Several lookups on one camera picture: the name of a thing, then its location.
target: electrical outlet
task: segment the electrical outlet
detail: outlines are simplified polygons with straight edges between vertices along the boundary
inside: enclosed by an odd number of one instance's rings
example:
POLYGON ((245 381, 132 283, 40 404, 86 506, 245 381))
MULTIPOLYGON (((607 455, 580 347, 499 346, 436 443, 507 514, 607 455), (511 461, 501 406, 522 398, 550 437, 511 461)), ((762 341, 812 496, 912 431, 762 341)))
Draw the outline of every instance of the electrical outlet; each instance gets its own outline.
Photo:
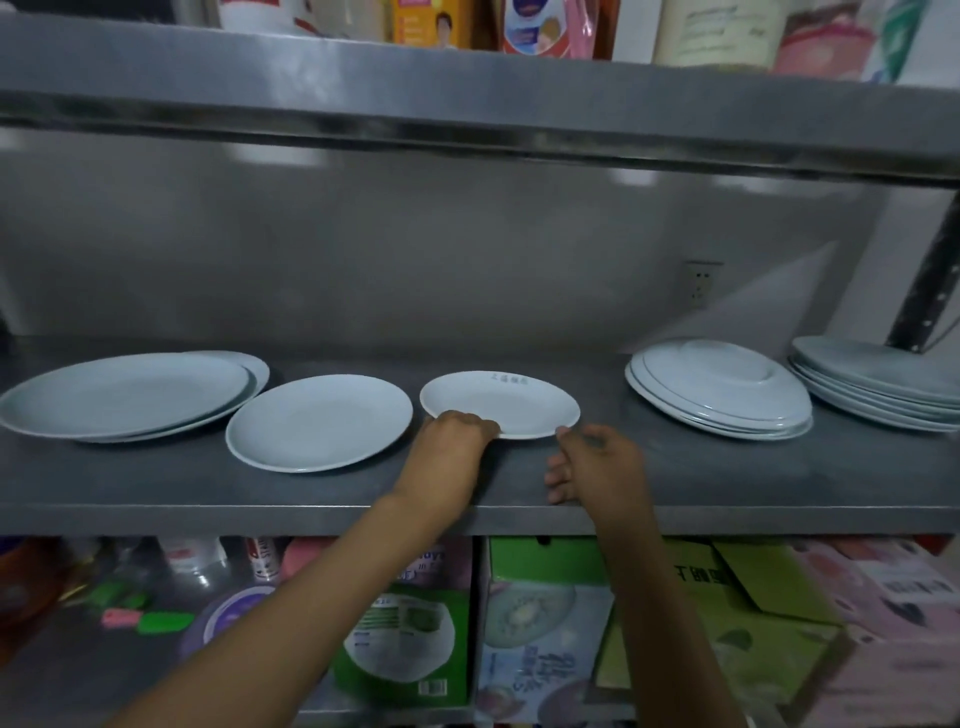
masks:
POLYGON ((683 281, 684 301, 689 308, 706 308, 716 285, 723 263, 709 260, 685 260, 683 281))

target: red and white can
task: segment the red and white can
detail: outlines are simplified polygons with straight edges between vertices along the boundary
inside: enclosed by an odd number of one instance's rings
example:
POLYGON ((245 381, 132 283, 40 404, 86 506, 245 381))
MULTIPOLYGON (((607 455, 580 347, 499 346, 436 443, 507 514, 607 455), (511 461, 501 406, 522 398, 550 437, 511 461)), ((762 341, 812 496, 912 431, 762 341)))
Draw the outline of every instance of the red and white can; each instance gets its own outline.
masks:
POLYGON ((247 543, 247 558, 253 567, 257 581, 273 581, 280 574, 280 552, 276 542, 269 537, 244 539, 247 543))

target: gray wall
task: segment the gray wall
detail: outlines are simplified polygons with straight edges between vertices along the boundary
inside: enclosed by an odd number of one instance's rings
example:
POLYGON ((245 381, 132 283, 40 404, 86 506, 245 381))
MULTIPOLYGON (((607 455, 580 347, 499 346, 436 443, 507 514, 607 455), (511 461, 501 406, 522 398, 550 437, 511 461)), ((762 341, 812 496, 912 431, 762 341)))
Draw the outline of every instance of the gray wall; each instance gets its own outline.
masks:
POLYGON ((886 198, 415 154, 251 164, 72 133, 4 146, 17 334, 614 350, 692 333, 779 353, 826 326, 886 198), (678 301, 685 258, 725 263, 707 310, 678 301))

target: green box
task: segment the green box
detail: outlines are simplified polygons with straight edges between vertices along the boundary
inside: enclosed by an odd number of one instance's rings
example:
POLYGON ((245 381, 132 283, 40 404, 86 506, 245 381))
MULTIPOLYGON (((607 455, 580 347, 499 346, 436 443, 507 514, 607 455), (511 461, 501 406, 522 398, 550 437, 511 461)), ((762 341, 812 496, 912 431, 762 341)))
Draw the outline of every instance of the green box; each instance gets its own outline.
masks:
POLYGON ((333 658, 337 687, 391 707, 468 703, 469 592, 394 585, 333 658))
MULTIPOLYGON (((782 542, 665 544, 737 699, 791 702, 840 634, 841 622, 782 542)), ((615 614, 595 682, 630 687, 615 614)))

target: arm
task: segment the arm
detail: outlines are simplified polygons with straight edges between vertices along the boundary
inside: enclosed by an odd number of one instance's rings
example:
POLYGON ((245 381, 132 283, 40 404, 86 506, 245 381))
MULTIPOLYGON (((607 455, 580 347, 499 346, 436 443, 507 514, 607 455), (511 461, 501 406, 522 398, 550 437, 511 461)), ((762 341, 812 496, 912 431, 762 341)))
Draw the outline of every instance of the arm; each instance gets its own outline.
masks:
POLYGON ((623 627, 637 722, 744 728, 663 546, 642 453, 611 427, 586 425, 583 431, 603 446, 562 429, 562 452, 547 461, 545 481, 552 487, 550 502, 579 499, 596 526, 623 627))
POLYGON ((428 420, 391 493, 108 728, 290 725, 353 625, 468 506, 480 456, 497 432, 474 415, 428 420))

